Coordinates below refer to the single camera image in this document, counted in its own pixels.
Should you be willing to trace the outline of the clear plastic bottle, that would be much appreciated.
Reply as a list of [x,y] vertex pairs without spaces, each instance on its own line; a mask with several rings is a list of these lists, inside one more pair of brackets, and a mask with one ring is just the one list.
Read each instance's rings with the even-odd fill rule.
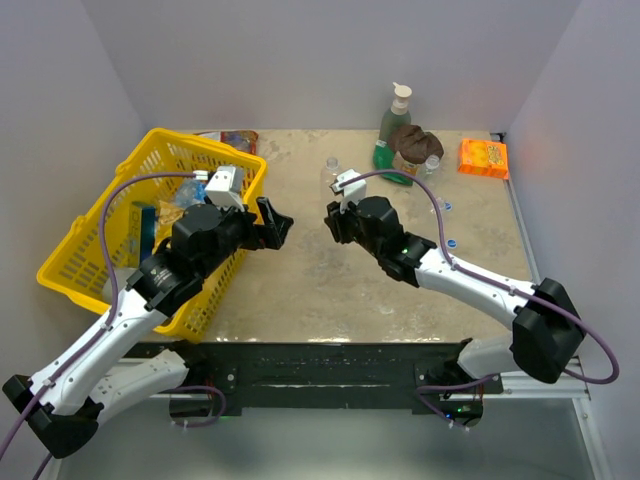
[[336,181],[342,171],[341,163],[336,157],[326,159],[320,172],[320,201],[322,205],[326,205],[334,200],[334,192],[331,189],[331,185]]

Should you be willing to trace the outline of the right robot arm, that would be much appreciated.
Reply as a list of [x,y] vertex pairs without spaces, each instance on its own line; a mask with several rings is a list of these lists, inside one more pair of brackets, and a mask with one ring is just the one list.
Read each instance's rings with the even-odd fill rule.
[[481,378],[522,371],[552,384],[582,343],[584,332],[565,316],[576,309],[559,282],[509,280],[447,259],[434,242],[406,231],[385,197],[347,206],[333,201],[326,210],[324,222],[335,242],[358,244],[393,280],[445,294],[508,329],[506,336],[462,341],[457,356],[430,373],[430,381],[466,393]]

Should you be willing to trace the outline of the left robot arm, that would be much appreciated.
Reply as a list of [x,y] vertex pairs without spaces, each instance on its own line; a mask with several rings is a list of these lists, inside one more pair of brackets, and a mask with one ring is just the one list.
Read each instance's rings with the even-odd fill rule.
[[49,365],[14,375],[2,387],[29,427],[55,458],[70,456],[96,433],[121,398],[119,388],[98,385],[142,337],[198,295],[205,281],[239,250],[280,249],[292,218],[266,197],[259,211],[199,204],[186,209],[156,252],[144,260],[112,306]]

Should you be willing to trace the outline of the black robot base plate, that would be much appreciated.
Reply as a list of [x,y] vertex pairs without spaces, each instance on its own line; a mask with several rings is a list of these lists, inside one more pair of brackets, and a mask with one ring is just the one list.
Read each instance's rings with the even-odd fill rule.
[[503,390],[499,376],[475,386],[456,366],[459,343],[218,343],[141,342],[131,358],[170,349],[186,359],[187,386],[210,387],[192,401],[173,400],[173,418],[250,408],[408,410],[432,406],[472,423],[482,397]]

